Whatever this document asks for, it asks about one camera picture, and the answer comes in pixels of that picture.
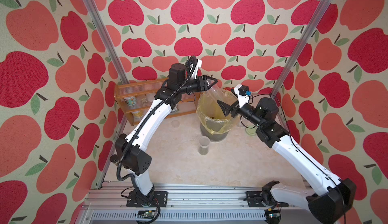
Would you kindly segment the green jar lid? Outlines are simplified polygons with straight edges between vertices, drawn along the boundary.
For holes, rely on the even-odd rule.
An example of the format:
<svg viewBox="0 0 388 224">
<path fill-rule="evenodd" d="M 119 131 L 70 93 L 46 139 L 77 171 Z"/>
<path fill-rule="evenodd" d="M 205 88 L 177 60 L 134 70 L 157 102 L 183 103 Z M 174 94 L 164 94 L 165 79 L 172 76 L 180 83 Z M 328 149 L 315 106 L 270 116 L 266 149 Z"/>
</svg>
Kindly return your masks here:
<svg viewBox="0 0 388 224">
<path fill-rule="evenodd" d="M 249 136 L 256 136 L 256 129 L 257 128 L 245 128 L 245 132 Z"/>
</svg>

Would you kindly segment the tall clear jar with beans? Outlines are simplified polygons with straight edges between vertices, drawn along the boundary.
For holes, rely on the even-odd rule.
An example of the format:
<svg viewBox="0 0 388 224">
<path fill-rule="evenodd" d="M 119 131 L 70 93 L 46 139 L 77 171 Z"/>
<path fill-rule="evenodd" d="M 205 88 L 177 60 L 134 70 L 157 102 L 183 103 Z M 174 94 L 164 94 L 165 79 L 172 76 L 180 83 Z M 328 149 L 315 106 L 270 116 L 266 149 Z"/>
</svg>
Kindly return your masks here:
<svg viewBox="0 0 388 224">
<path fill-rule="evenodd" d="M 212 98 L 213 101 L 217 102 L 218 100 L 222 102 L 226 102 L 225 94 L 223 93 L 222 89 L 219 88 L 218 85 L 213 85 L 207 93 Z"/>
</svg>

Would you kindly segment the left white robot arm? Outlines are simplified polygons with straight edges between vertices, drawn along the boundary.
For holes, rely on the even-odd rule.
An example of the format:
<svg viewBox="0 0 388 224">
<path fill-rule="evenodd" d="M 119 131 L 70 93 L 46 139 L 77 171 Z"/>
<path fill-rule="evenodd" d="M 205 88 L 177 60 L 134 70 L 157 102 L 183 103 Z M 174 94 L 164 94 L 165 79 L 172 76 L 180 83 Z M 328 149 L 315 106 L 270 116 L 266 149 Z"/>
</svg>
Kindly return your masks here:
<svg viewBox="0 0 388 224">
<path fill-rule="evenodd" d="M 152 158 L 146 153 L 156 129 L 182 100 L 183 94 L 205 92 L 218 82 L 213 77 L 199 76 L 201 66 L 202 61 L 195 57 L 185 64 L 173 64 L 143 119 L 128 136 L 122 134 L 115 142 L 116 153 L 110 157 L 110 161 L 117 166 L 116 177 L 119 181 L 131 179 L 136 204 L 145 207 L 157 204 L 155 187 L 148 173 Z"/>
</svg>

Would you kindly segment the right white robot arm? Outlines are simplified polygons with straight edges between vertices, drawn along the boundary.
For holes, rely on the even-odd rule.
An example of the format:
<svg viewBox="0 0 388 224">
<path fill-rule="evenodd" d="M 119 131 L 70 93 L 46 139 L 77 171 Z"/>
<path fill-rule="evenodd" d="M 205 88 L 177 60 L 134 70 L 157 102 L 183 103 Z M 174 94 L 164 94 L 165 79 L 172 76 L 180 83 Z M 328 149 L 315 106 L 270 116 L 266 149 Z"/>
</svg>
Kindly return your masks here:
<svg viewBox="0 0 388 224">
<path fill-rule="evenodd" d="M 356 185 L 327 170 L 294 142 L 291 134 L 275 121 L 279 108 L 271 98 L 260 99 L 256 107 L 248 101 L 244 97 L 232 105 L 217 103 L 224 115 L 240 115 L 254 124 L 259 139 L 286 159 L 311 186 L 311 190 L 301 190 L 271 181 L 262 187 L 262 202 L 268 206 L 283 202 L 303 208 L 322 224 L 334 224 L 345 218 L 353 206 Z"/>
</svg>

